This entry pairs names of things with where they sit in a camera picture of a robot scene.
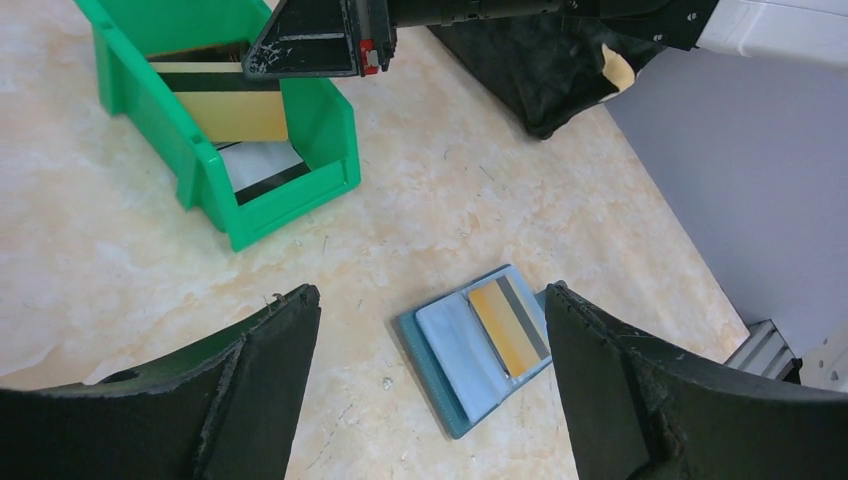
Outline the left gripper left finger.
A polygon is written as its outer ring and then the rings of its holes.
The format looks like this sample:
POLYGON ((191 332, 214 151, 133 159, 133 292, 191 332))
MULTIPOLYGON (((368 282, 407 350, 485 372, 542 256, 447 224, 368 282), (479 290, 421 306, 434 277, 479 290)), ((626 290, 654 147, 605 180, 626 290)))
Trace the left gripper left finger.
POLYGON ((304 284, 98 383, 1 392, 5 479, 282 479, 321 317, 304 284))

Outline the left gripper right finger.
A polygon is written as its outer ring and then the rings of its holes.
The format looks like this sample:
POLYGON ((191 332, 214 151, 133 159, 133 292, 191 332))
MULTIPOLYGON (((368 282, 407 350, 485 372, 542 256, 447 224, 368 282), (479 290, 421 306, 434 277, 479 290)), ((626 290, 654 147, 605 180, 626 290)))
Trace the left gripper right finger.
POLYGON ((701 357, 546 289, 553 366, 582 479, 843 479, 847 397, 701 357))

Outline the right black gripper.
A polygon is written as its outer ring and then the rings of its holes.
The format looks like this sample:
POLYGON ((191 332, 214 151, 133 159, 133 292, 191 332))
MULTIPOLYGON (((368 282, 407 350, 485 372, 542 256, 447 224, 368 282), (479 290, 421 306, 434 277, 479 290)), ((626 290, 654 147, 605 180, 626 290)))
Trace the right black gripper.
POLYGON ((280 1, 241 65, 251 80, 385 72, 396 27, 387 0, 280 1))

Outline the blue leather card holder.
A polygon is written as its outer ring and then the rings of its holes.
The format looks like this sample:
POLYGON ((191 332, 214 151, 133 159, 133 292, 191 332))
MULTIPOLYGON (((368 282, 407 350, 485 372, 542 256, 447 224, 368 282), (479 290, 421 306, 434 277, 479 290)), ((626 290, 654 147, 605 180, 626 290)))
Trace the blue leather card holder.
POLYGON ((401 314, 398 333, 446 432, 459 439, 551 362, 550 356, 519 378, 509 378, 468 300, 474 287, 505 272, 506 264, 474 281, 401 314))

